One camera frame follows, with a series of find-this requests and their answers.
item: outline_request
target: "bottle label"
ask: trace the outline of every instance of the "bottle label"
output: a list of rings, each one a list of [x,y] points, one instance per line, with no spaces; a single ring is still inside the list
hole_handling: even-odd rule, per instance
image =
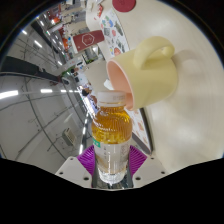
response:
[[[93,138],[98,167],[101,171],[116,174],[127,166],[131,139],[121,144],[104,144]]]

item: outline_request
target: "bottle neck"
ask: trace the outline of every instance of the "bottle neck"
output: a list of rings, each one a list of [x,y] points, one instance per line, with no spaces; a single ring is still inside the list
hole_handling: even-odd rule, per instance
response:
[[[124,106],[120,106],[120,107],[99,107],[99,110],[103,111],[103,112],[108,112],[108,113],[116,113],[116,112],[121,112],[124,110]]]

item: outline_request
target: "mug handle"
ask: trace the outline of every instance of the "mug handle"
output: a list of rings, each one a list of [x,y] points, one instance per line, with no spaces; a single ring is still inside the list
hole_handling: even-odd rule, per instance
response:
[[[143,40],[135,49],[133,63],[136,68],[142,69],[148,57],[155,51],[162,49],[162,54],[171,58],[174,54],[174,46],[164,37],[154,36]]]

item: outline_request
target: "plastic bottle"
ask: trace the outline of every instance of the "plastic bottle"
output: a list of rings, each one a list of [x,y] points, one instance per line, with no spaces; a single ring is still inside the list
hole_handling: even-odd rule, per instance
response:
[[[121,91],[99,92],[99,111],[92,123],[100,179],[109,184],[120,182],[128,165],[132,122],[124,110],[125,100],[126,94]]]

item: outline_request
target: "red sign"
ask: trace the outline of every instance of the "red sign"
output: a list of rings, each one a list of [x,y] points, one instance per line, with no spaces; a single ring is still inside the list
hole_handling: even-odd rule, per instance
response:
[[[96,30],[88,33],[82,33],[73,36],[73,40],[77,51],[82,51],[94,44],[104,41],[104,35],[101,30]]]

